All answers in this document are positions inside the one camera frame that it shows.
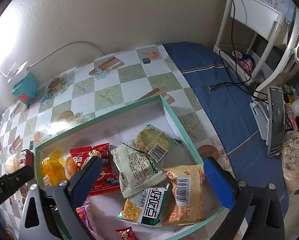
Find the pink swiss roll packet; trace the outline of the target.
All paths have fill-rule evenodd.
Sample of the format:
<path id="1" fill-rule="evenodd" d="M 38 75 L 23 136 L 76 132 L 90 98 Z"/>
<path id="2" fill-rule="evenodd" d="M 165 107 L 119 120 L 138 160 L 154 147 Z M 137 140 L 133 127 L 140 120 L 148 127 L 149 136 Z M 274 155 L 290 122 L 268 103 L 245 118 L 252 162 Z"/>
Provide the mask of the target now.
<path id="1" fill-rule="evenodd" d="M 95 226 L 94 220 L 90 213 L 90 202 L 86 201 L 83 206 L 78 207 L 76 209 L 77 214 L 79 215 L 80 219 L 92 234 L 94 239 L 103 239 L 102 236 L 98 233 L 97 228 Z"/>

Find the yellow cake snack packet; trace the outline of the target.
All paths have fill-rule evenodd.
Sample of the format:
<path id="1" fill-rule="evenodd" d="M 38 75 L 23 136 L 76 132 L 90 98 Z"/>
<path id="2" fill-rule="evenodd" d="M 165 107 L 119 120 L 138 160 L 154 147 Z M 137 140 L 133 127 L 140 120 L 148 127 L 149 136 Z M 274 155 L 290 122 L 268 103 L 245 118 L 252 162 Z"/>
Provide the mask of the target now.
<path id="1" fill-rule="evenodd" d="M 62 180 L 66 180 L 64 165 L 65 160 L 60 147 L 55 148 L 40 162 L 40 170 L 46 187 L 57 186 Z"/>

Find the red orange snack packet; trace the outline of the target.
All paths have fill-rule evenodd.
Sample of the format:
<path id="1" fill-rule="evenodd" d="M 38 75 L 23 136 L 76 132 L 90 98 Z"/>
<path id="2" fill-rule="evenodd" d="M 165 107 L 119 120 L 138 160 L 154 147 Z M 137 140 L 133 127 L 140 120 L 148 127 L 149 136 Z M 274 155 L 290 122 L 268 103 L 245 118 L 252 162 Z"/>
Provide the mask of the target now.
<path id="1" fill-rule="evenodd" d="M 70 149 L 70 155 L 77 165 L 77 171 L 85 167 L 92 156 L 97 156 L 102 160 L 102 171 L 100 172 L 97 181 L 94 183 L 88 197 L 112 193 L 120 189 L 118 176 L 111 169 L 109 146 L 110 143 L 107 142 L 94 147 L 84 146 Z"/>

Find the small red candy packet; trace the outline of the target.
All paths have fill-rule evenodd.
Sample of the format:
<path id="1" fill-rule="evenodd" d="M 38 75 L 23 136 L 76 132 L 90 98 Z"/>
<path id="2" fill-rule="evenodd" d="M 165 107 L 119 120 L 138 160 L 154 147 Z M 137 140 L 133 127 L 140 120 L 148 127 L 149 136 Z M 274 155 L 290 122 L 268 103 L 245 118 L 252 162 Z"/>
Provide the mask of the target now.
<path id="1" fill-rule="evenodd" d="M 123 229 L 116 229 L 115 231 L 120 235 L 122 240 L 138 240 L 132 227 L 130 226 Z"/>

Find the cream white snack packet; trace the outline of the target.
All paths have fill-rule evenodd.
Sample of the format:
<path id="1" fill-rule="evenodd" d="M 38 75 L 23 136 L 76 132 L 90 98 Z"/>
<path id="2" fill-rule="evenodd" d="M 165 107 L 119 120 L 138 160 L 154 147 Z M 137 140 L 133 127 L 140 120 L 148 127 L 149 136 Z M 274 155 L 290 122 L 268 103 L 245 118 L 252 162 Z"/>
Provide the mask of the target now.
<path id="1" fill-rule="evenodd" d="M 125 199 L 167 178 L 149 158 L 126 145 L 112 149 L 111 155 L 119 171 L 120 189 Z"/>

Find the beige orange bread packet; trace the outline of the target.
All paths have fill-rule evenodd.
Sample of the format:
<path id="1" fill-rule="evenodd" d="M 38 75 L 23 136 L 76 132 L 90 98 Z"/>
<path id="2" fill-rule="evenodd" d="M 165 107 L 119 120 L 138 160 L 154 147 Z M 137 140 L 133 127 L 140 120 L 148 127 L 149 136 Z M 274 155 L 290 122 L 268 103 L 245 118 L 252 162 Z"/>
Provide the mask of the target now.
<path id="1" fill-rule="evenodd" d="M 178 165 L 163 168 L 172 183 L 171 202 L 163 225 L 191 225 L 201 222 L 205 180 L 204 165 Z"/>

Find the green white corn packet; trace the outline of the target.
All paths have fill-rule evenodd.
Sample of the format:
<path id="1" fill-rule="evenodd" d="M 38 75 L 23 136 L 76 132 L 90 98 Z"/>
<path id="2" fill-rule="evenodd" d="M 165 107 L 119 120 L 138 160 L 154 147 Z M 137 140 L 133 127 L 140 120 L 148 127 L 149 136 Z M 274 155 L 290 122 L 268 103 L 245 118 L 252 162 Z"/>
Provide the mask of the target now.
<path id="1" fill-rule="evenodd" d="M 117 219 L 144 225 L 160 226 L 160 217 L 170 184 L 153 186 L 126 199 Z"/>

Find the round cracker clear packet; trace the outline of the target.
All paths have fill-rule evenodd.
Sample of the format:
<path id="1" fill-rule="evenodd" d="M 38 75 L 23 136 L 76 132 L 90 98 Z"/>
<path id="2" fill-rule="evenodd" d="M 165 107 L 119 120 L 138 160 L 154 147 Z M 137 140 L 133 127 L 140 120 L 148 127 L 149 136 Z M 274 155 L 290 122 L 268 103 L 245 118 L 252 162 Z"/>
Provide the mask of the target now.
<path id="1" fill-rule="evenodd" d="M 181 143 L 181 140 L 169 136 L 151 124 L 147 124 L 135 139 L 123 142 L 124 145 L 145 155 L 157 164 L 164 159 L 173 145 Z"/>

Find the dark green snack packet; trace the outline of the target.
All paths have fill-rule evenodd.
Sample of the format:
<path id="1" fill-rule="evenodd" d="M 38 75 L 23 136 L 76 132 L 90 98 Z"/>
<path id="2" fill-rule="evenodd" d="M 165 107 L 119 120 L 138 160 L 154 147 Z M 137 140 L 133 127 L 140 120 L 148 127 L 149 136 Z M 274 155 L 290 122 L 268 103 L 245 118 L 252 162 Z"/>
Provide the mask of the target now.
<path id="1" fill-rule="evenodd" d="M 62 239 L 64 240 L 72 240 L 72 237 L 70 236 L 68 229 L 66 228 L 58 209 L 55 206 L 51 207 L 51 212 L 54 218 L 54 221 L 56 223 L 56 226 L 60 232 L 60 235 L 62 236 Z"/>

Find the dark red biscuit packet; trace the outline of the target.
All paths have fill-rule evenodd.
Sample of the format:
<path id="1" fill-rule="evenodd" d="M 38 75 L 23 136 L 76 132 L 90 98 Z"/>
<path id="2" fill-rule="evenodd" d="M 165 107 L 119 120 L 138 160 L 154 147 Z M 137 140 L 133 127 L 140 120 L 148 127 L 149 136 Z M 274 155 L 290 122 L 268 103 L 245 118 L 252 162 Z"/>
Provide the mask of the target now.
<path id="1" fill-rule="evenodd" d="M 23 168 L 24 166 L 30 166 L 34 167 L 34 155 L 30 150 L 23 150 L 20 153 L 20 168 Z"/>

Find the clear plastic bag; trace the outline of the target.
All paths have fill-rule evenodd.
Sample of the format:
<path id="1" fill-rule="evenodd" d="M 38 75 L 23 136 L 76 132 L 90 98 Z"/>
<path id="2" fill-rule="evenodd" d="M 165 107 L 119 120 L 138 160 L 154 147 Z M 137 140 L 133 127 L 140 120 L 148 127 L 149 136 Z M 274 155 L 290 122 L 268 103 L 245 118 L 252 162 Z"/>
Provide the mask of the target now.
<path id="1" fill-rule="evenodd" d="M 282 171 L 289 193 L 299 190 L 299 132 L 289 131 L 284 136 Z"/>

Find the white phone stand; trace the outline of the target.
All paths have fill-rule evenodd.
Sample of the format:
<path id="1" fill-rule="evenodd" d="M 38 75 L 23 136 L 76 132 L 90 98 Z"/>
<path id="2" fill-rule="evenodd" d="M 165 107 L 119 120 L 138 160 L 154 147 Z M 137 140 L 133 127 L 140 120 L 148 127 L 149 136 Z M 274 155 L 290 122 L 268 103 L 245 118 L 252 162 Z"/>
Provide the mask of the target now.
<path id="1" fill-rule="evenodd" d="M 266 141 L 268 135 L 269 111 L 265 102 L 253 101 L 250 103 L 252 114 L 257 123 L 261 139 Z"/>

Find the teal cube toy box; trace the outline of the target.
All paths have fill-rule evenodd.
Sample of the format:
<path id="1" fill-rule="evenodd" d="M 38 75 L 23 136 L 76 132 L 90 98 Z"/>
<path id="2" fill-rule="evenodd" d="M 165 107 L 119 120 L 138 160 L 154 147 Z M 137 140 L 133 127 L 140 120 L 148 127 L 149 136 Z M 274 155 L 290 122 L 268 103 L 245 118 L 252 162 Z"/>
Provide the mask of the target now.
<path id="1" fill-rule="evenodd" d="M 18 98 L 22 103 L 28 104 L 35 99 L 38 83 L 35 77 L 28 73 L 22 80 L 13 86 L 12 94 Z"/>

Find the smartphone on stand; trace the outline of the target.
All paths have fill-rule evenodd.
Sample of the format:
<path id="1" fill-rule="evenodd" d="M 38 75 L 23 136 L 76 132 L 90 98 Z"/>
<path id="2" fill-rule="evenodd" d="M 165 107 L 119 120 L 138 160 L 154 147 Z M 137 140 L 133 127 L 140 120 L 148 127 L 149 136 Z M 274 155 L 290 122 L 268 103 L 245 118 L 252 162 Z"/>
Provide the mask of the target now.
<path id="1" fill-rule="evenodd" d="M 268 137 L 267 154 L 274 157 L 282 152 L 285 131 L 285 107 L 283 91 L 280 87 L 268 88 Z"/>

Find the blue cloth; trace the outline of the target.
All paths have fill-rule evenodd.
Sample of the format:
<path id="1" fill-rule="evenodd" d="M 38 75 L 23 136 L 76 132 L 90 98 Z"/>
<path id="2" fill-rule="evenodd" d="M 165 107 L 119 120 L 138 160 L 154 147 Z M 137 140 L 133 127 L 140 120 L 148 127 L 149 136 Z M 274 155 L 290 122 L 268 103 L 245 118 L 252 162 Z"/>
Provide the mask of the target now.
<path id="1" fill-rule="evenodd" d="M 236 86 L 209 86 L 235 82 L 219 55 L 192 42 L 165 43 L 167 54 L 188 81 L 203 110 L 220 138 L 236 179 L 250 186 L 264 187 L 273 183 L 286 214 L 289 195 L 284 181 L 281 160 L 267 155 L 267 145 L 260 137 L 250 108 L 252 98 Z"/>

